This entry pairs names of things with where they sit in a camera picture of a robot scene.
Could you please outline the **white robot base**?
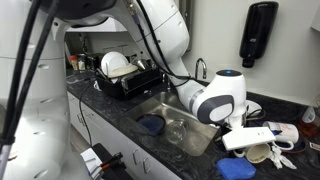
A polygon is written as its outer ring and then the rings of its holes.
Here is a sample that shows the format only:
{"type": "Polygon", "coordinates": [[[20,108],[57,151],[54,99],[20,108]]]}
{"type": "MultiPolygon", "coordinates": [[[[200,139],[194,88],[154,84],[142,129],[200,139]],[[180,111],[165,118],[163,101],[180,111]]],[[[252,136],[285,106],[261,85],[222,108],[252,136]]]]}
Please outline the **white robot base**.
{"type": "Polygon", "coordinates": [[[64,37],[72,0],[0,0],[1,180],[90,180],[70,145],[64,37]]]}

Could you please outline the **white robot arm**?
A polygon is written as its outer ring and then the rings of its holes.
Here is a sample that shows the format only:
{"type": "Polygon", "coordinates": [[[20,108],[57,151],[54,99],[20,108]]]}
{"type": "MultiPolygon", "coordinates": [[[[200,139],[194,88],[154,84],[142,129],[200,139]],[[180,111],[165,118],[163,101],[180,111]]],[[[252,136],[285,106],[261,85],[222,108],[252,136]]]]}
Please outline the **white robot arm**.
{"type": "Polygon", "coordinates": [[[245,124],[246,84],[242,73],[220,70],[207,86],[189,75],[182,62],[189,32],[173,0],[60,0],[56,17],[72,27],[116,19],[166,72],[180,102],[201,123],[231,129],[245,124]]]}

